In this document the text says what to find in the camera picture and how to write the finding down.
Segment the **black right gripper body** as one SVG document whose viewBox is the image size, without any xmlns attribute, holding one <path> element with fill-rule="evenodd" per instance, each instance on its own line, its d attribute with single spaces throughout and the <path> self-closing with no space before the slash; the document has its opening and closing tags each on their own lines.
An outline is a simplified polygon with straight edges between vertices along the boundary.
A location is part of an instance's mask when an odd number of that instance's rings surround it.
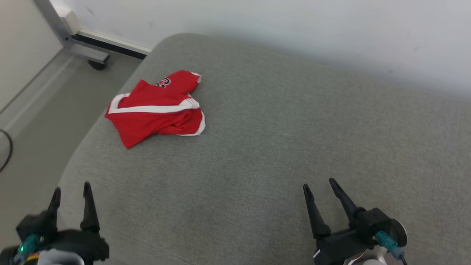
<svg viewBox="0 0 471 265">
<path fill-rule="evenodd" d="M 330 235 L 316 236 L 315 265 L 343 265 L 368 249 L 373 249 L 376 240 L 373 236 L 363 236 L 355 229 L 341 230 Z"/>
</svg>

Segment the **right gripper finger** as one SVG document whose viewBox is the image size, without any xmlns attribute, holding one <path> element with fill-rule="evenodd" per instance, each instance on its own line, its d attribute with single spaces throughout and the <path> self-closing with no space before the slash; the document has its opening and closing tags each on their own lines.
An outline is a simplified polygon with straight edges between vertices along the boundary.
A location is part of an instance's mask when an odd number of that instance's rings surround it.
<svg viewBox="0 0 471 265">
<path fill-rule="evenodd" d="M 315 240 L 323 239 L 331 235 L 331 228 L 325 224 L 318 211 L 313 193 L 308 184 L 303 185 L 304 197 L 308 210 L 308 218 L 311 225 L 312 235 Z"/>
<path fill-rule="evenodd" d="M 340 200 L 340 203 L 343 206 L 343 209 L 348 218 L 348 226 L 349 228 L 355 228 L 357 226 L 357 215 L 360 212 L 365 212 L 365 209 L 362 207 L 358 207 L 346 194 L 343 188 L 337 183 L 334 178 L 329 179 L 329 183 L 332 187 L 332 190 L 336 196 Z"/>
</svg>

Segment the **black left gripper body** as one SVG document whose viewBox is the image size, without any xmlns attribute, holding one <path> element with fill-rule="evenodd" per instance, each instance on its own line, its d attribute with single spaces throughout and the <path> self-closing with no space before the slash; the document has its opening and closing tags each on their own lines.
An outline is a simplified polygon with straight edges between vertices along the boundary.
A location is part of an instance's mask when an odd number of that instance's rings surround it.
<svg viewBox="0 0 471 265">
<path fill-rule="evenodd" d="M 110 248 L 99 233 L 82 230 L 61 230 L 52 240 L 40 245 L 40 252 L 58 250 L 77 254 L 85 263 L 110 258 Z"/>
</svg>

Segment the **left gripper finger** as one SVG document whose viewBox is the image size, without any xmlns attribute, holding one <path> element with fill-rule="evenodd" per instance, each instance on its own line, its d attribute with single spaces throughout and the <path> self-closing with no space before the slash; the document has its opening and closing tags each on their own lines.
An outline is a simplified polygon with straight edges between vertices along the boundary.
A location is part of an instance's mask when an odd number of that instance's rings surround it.
<svg viewBox="0 0 471 265">
<path fill-rule="evenodd" d="M 80 228 L 82 231 L 99 233 L 99 218 L 96 212 L 96 205 L 93 198 L 91 184 L 89 182 L 84 183 L 83 196 L 85 200 L 84 218 L 80 224 Z"/>
<path fill-rule="evenodd" d="M 61 188 L 57 187 L 54 190 L 52 199 L 47 208 L 47 213 L 52 217 L 52 219 L 57 221 L 57 212 L 61 204 Z"/>
</svg>

